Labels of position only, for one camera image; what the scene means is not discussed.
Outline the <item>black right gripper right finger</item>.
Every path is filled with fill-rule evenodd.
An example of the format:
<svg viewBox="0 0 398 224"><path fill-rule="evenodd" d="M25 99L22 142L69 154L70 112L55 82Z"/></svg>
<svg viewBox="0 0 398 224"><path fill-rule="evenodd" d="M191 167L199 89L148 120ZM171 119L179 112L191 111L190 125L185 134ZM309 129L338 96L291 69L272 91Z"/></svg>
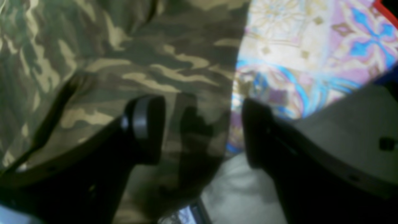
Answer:
<svg viewBox="0 0 398 224"><path fill-rule="evenodd" d="M338 161L247 98L242 108L247 160L274 181L289 224L396 224L397 186Z"/></svg>

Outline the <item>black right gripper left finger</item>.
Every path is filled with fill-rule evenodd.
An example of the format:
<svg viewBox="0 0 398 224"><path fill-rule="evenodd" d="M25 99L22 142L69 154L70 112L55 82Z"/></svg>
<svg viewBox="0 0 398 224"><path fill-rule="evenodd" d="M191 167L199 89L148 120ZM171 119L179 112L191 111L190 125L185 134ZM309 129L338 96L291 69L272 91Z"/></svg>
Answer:
<svg viewBox="0 0 398 224"><path fill-rule="evenodd" d="M165 98L131 100L124 113L76 148L1 177L1 206L43 224L110 224L136 165L157 165Z"/></svg>

